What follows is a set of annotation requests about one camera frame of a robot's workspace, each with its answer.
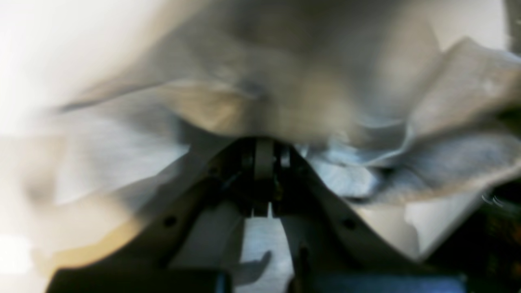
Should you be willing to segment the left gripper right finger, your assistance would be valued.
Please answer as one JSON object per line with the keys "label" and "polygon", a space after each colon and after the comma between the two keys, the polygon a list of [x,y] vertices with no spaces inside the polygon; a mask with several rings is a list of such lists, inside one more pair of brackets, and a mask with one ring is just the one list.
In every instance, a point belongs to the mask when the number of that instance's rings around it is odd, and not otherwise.
{"label": "left gripper right finger", "polygon": [[281,220],[293,263],[288,293],[465,293],[466,280],[398,252],[318,178],[294,149],[260,140],[268,214]]}

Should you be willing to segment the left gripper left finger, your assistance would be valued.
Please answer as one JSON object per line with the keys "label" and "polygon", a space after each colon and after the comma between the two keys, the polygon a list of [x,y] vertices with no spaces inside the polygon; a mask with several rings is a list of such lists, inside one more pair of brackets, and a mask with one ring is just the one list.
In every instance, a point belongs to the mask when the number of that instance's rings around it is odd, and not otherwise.
{"label": "left gripper left finger", "polygon": [[83,267],[58,270],[48,293],[232,293],[256,282],[269,252],[242,262],[245,217],[254,215],[258,140],[240,139],[212,158],[194,184],[136,237]]}

